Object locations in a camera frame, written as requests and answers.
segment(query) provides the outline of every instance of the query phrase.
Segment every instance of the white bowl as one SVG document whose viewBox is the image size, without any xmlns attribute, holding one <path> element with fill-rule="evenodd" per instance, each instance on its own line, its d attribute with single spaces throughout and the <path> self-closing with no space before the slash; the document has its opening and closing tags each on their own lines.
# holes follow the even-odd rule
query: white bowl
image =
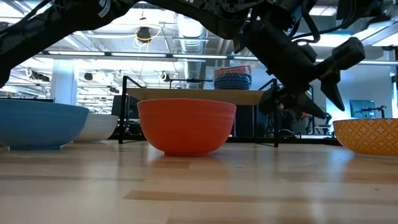
<svg viewBox="0 0 398 224">
<path fill-rule="evenodd" d="M 106 114 L 89 114 L 80 136 L 73 142 L 98 142 L 109 138 L 118 123 L 118 117 Z"/>
</svg>

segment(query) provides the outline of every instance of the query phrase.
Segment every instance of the ceiling duct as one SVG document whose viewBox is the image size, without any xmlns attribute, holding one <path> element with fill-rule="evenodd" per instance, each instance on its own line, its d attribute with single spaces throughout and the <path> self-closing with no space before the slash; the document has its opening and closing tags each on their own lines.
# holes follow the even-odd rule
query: ceiling duct
<svg viewBox="0 0 398 224">
<path fill-rule="evenodd" d="M 184 54 L 205 53 L 205 42 L 200 39 L 206 37 L 206 30 L 198 21 L 180 14 L 177 16 L 177 26 L 180 37 L 197 38 L 197 40 L 180 40 Z M 185 78 L 204 80 L 200 75 L 202 62 L 184 62 L 184 64 Z M 188 85 L 188 88 L 198 88 L 198 85 Z"/>
</svg>

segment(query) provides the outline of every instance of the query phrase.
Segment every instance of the orange bowl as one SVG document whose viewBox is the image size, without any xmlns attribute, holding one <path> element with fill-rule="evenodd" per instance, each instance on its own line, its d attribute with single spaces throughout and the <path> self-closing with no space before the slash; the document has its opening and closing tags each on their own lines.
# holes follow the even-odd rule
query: orange bowl
<svg viewBox="0 0 398 224">
<path fill-rule="evenodd" d="M 337 140 L 358 154 L 398 156 L 398 119 L 333 122 Z"/>
<path fill-rule="evenodd" d="M 137 104 L 142 132 L 166 156 L 205 156 L 231 132 L 236 106 L 211 100 L 162 99 Z"/>
</svg>

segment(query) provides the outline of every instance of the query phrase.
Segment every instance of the shelf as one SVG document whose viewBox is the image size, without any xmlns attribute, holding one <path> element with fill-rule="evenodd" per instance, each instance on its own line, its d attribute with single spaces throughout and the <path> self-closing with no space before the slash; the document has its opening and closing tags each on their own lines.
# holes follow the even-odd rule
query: shelf
<svg viewBox="0 0 398 224">
<path fill-rule="evenodd" d="M 263 91 L 256 90 L 165 90 L 165 89 L 146 89 L 129 88 L 127 93 L 137 100 L 154 99 L 202 99 L 216 100 L 235 105 L 257 105 Z"/>
</svg>

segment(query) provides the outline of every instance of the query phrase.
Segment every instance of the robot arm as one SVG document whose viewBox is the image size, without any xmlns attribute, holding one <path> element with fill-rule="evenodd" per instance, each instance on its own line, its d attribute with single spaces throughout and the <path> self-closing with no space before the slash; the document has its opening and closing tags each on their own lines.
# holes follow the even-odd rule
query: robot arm
<svg viewBox="0 0 398 224">
<path fill-rule="evenodd" d="M 0 87 L 12 68 L 41 50 L 79 30 L 94 30 L 125 15 L 139 0 L 54 0 L 44 13 L 0 30 Z M 324 112 L 305 95 L 312 80 L 322 81 L 322 91 L 344 109 L 337 83 L 340 70 L 364 59 L 363 46 L 352 38 L 315 65 L 316 53 L 299 46 L 284 31 L 297 28 L 301 17 L 311 22 L 309 10 L 317 0 L 146 0 L 201 22 L 210 32 L 233 39 L 235 52 L 247 47 L 284 85 L 266 91 L 259 104 L 267 113 L 275 101 L 318 117 Z M 314 35 L 313 42 L 319 40 Z"/>
</svg>

